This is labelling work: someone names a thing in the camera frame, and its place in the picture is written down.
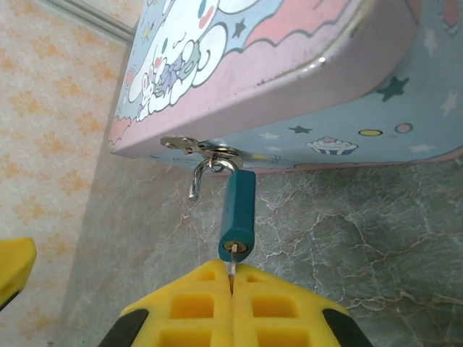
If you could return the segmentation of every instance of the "black rubber pad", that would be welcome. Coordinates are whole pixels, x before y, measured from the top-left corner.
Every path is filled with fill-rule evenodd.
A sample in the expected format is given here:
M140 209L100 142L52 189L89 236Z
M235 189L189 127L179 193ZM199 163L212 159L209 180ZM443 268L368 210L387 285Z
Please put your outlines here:
M323 316L341 347L373 347L351 317L335 309L324 309Z
M120 317L98 347L130 347L148 314L147 309L137 309Z
M13 295L11 295L8 300L6 300L3 305L1 305L0 307L0 312L2 311L2 309L4 309L5 307L7 307L7 304L9 304L10 302L13 301L13 299L19 294L20 292L17 291L16 293L14 293Z

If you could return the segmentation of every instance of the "floral wallpaper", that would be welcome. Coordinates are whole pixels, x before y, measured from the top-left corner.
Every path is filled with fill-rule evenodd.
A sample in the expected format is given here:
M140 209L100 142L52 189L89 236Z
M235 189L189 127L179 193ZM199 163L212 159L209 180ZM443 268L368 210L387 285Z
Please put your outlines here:
M0 23L0 239L38 249L1 345L48 347L125 46L33 0L0 1Z
M137 23L144 1L158 2L158 0L84 0L129 27L134 27Z

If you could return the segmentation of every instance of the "marble wall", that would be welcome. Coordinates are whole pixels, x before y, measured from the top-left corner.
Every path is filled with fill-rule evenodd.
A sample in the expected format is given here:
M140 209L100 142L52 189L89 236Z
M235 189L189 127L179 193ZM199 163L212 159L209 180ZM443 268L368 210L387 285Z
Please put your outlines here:
M462 159L260 175L248 262L343 304L376 347L463 346ZM97 346L125 306L217 257L226 178L192 204L190 175L102 147L57 346Z

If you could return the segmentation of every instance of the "yellow clamp jaw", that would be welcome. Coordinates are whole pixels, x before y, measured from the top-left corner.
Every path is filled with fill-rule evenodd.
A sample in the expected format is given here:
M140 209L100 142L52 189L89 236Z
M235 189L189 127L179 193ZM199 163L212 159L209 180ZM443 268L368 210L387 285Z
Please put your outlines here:
M29 237L0 241L0 311L25 287L36 255Z
M99 347L371 347L338 304L212 260L128 306Z

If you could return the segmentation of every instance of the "lock cylinder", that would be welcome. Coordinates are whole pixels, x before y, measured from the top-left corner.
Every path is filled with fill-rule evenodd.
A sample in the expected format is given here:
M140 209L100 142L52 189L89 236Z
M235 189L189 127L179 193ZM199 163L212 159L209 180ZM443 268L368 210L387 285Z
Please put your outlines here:
M224 262L242 262L254 248L255 173L234 171L226 185L218 255Z

